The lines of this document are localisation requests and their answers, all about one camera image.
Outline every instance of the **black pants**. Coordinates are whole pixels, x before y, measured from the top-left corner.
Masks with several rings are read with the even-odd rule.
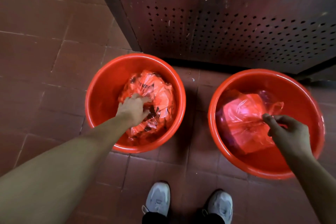
[[[215,213],[202,216],[197,220],[199,224],[225,224],[223,219]],[[142,217],[142,224],[168,224],[168,218],[160,213],[149,212]]]

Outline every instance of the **clear plastic wrap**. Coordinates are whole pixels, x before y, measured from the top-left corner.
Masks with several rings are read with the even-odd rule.
[[[174,113],[174,94],[170,83],[166,83],[159,74],[147,70],[131,76],[118,98],[119,102],[123,103],[134,93],[152,100],[143,107],[144,110],[149,110],[149,115],[138,126],[126,131],[129,139],[137,144],[137,139],[150,141],[154,134],[161,134],[170,127]]]
[[[269,127],[262,115],[280,114],[284,104],[266,91],[243,94],[228,90],[221,96],[220,108],[216,111],[218,132],[230,150],[248,154],[274,145],[267,135]]]

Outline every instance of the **red plastic bag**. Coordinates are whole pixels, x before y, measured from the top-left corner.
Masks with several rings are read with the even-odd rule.
[[[145,103],[143,109],[149,110],[149,115],[138,126],[126,131],[132,140],[142,139],[153,141],[154,134],[164,133],[172,123],[174,112],[174,94],[171,84],[164,82],[161,76],[144,70],[140,75],[133,74],[124,86],[118,100],[123,103],[127,97],[138,93],[149,97],[152,102]]]
[[[221,99],[225,104],[216,112],[216,124],[222,140],[225,139],[231,150],[248,154],[274,145],[262,115],[278,115],[283,102],[276,101],[265,91],[243,94],[229,90]]]

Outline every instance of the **forearm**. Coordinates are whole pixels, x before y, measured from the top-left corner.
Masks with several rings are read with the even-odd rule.
[[[127,117],[115,117],[4,175],[0,223],[65,222],[128,127]]]
[[[286,161],[299,180],[320,222],[334,223],[336,220],[336,180],[313,156],[288,157]]]

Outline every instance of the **sneaker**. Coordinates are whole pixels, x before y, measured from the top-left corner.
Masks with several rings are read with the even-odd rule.
[[[225,224],[230,224],[233,215],[233,203],[231,196],[224,190],[216,191],[208,203],[208,214],[218,214],[224,220]]]
[[[167,217],[170,205],[170,188],[165,182],[155,183],[149,191],[146,205],[142,206],[144,214],[160,213]]]

